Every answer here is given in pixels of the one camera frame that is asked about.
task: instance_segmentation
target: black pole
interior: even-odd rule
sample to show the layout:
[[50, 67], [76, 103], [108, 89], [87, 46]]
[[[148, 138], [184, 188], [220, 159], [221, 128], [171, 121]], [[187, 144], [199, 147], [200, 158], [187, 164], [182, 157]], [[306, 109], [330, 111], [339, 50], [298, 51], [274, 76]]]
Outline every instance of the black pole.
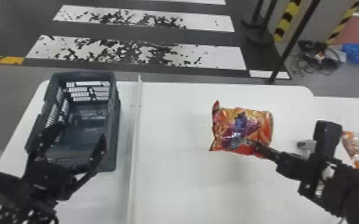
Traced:
[[277, 5], [277, 0], [271, 0], [270, 5], [268, 6], [266, 12], [266, 16], [264, 17], [262, 27], [260, 28], [259, 36], [263, 36], [264, 32], [267, 30], [268, 22], [271, 19], [271, 15], [273, 14], [276, 5]]
[[271, 19], [271, 16], [273, 15], [273, 11], [277, 5], [277, 1], [278, 0], [271, 0], [270, 5], [268, 6], [266, 12], [266, 16], [264, 17], [264, 21], [261, 26], [257, 26], [257, 25], [252, 26], [245, 23], [245, 26], [248, 28], [248, 30], [246, 31], [246, 37], [253, 43], [257, 45], [269, 45], [274, 42], [274, 38], [272, 34], [267, 30], [267, 26], [268, 26], [268, 22]]
[[298, 25], [298, 28], [296, 28], [295, 33], [293, 34], [291, 40], [289, 41], [287, 47], [284, 50], [283, 55], [281, 56], [280, 61], [276, 65], [276, 68], [274, 69], [273, 73], [271, 74], [270, 78], [267, 80], [267, 84], [273, 84], [278, 73], [280, 72], [281, 67], [283, 66], [285, 60], [287, 60], [287, 57], [291, 53], [293, 47], [297, 43], [299, 37], [301, 36], [302, 32], [304, 31], [306, 25], [308, 24], [310, 18], [312, 17], [314, 11], [316, 10], [318, 4], [320, 3], [320, 0], [312, 0], [312, 3], [310, 4], [308, 11], [306, 11], [306, 14], [304, 15], [302, 21]]
[[255, 8], [255, 12], [253, 13], [252, 16], [252, 24], [256, 24], [256, 22], [258, 21], [258, 17], [260, 14], [260, 10], [262, 10], [263, 7], [263, 0], [259, 0], [258, 5]]
[[260, 28], [262, 24], [260, 23], [260, 11], [263, 7], [263, 1], [259, 0], [258, 4], [256, 5], [255, 11], [253, 12], [252, 19], [249, 18], [249, 15], [244, 15], [242, 18], [243, 25], [246, 26], [249, 29], [256, 29]]

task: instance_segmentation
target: robotic arm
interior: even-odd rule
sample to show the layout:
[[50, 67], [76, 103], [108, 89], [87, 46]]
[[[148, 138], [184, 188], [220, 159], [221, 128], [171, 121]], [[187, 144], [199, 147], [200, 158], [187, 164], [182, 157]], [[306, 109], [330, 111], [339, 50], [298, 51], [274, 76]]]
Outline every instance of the robotic arm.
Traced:
[[88, 172], [80, 179], [75, 175], [82, 170], [67, 169], [48, 161], [45, 153], [63, 129], [62, 123], [56, 123], [36, 137], [22, 178], [0, 172], [0, 224], [58, 224], [54, 207], [59, 201], [68, 200], [96, 175], [106, 153], [104, 135], [89, 158]]
[[313, 136], [317, 144], [308, 159], [261, 144], [256, 150], [277, 164], [279, 174], [301, 182], [301, 196], [349, 224], [359, 224], [359, 170], [333, 157], [341, 134], [341, 125], [318, 121]]

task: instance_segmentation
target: yellow floor line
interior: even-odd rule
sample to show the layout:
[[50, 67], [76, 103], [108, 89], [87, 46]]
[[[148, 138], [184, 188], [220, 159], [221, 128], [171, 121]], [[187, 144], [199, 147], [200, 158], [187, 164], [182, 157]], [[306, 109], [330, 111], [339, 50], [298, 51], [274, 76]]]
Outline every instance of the yellow floor line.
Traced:
[[0, 64], [22, 64], [24, 58], [21, 57], [2, 57], [0, 56]]

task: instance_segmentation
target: tangled wires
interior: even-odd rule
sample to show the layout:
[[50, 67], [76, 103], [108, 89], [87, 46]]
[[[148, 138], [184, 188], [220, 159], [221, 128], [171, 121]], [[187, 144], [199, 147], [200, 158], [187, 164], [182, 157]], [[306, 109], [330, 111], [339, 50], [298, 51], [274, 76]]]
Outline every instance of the tangled wires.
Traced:
[[340, 56], [331, 48], [326, 48], [323, 51], [315, 47], [301, 48], [293, 52], [294, 54], [290, 55], [292, 58], [290, 69], [293, 74], [299, 74], [302, 77], [304, 74], [313, 74], [316, 72], [329, 76], [337, 70], [341, 64]]

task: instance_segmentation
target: black plastic basket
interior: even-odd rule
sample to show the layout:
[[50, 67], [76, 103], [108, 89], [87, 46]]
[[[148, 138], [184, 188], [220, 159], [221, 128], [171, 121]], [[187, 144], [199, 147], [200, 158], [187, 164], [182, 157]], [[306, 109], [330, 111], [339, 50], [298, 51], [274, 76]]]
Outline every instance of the black plastic basket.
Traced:
[[120, 99], [114, 73], [56, 73], [48, 85], [44, 106], [38, 115], [25, 149], [45, 127], [55, 122], [66, 125], [65, 131], [47, 151], [47, 158], [57, 164], [86, 172], [88, 159], [100, 135], [107, 139], [107, 154], [99, 171], [116, 169]]

